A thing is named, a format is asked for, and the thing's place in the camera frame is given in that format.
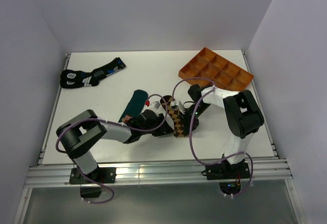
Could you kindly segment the brown argyle sock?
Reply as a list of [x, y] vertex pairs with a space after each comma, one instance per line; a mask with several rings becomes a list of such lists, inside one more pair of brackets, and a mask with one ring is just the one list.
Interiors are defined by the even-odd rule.
[[182, 138], [182, 137], [188, 137], [189, 135], [182, 135], [182, 129], [183, 129], [183, 122], [182, 119], [182, 113], [179, 111], [175, 111], [171, 109], [170, 103], [173, 100], [173, 97], [170, 95], [165, 95], [163, 98], [161, 98], [160, 103], [163, 106], [164, 109], [167, 109], [168, 116], [172, 120], [174, 125], [174, 137], [176, 138]]

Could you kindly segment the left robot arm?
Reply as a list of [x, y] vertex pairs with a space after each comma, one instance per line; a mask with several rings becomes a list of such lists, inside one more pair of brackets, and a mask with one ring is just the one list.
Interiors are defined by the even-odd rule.
[[93, 183], [98, 180], [100, 171], [90, 149], [98, 140], [130, 144], [143, 135], [158, 137], [173, 132], [174, 122], [171, 117], [153, 108], [145, 109], [138, 117], [130, 118], [125, 123], [106, 122], [88, 109], [61, 125], [56, 134], [58, 142], [64, 147], [64, 153], [81, 170], [81, 177], [88, 183]]

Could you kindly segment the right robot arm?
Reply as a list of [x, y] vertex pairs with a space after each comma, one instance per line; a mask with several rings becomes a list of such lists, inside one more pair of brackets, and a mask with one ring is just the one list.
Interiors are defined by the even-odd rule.
[[[186, 110], [183, 122], [194, 159], [207, 168], [221, 166], [221, 172], [225, 177], [234, 177], [240, 167], [246, 166], [245, 158], [250, 158], [246, 149], [253, 135], [264, 125], [263, 114], [252, 92], [247, 89], [240, 92], [228, 91], [216, 86], [200, 87], [195, 84], [189, 88], [188, 95], [195, 104]], [[211, 105], [224, 109], [230, 139], [228, 148], [220, 160], [205, 163], [195, 154], [192, 132], [195, 129], [195, 120]]]

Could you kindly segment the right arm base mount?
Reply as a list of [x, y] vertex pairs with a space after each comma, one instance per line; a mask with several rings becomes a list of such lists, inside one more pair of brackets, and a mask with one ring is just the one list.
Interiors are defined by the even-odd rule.
[[250, 179], [250, 169], [245, 160], [237, 164], [230, 164], [227, 160], [220, 164], [206, 166], [201, 172], [207, 180], [230, 180], [229, 182], [219, 183], [223, 194], [234, 196], [241, 192], [241, 180]]

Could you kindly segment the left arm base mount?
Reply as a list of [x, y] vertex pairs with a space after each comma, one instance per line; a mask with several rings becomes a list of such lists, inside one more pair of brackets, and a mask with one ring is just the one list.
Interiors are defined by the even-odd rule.
[[98, 198], [104, 187], [104, 184], [115, 183], [116, 168], [115, 167], [98, 167], [89, 174], [84, 174], [81, 169], [73, 168], [69, 178], [70, 185], [87, 185], [96, 184], [96, 187], [80, 187], [80, 196], [86, 199]]

